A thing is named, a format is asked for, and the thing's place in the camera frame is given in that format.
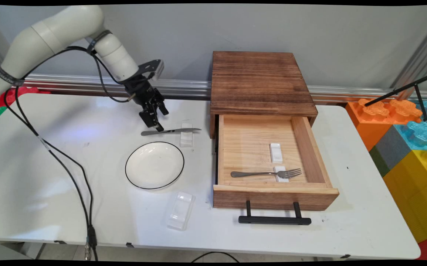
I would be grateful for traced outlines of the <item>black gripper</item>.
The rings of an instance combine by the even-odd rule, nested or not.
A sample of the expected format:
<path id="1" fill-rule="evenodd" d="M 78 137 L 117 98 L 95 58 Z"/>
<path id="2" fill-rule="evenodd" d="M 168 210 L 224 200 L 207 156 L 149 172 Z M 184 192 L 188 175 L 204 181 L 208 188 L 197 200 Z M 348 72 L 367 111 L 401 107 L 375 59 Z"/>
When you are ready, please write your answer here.
<path id="1" fill-rule="evenodd" d="M 158 132 L 164 131 L 158 120 L 157 109 L 159 108 L 163 116 L 167 116 L 169 111 L 165 106 L 165 99 L 150 84 L 148 78 L 143 75 L 132 76 L 124 81 L 124 87 L 130 96 L 134 95 L 132 99 L 135 103 L 142 106 L 143 111 L 139 113 L 139 116 L 145 125 L 148 128 L 154 128 Z"/>

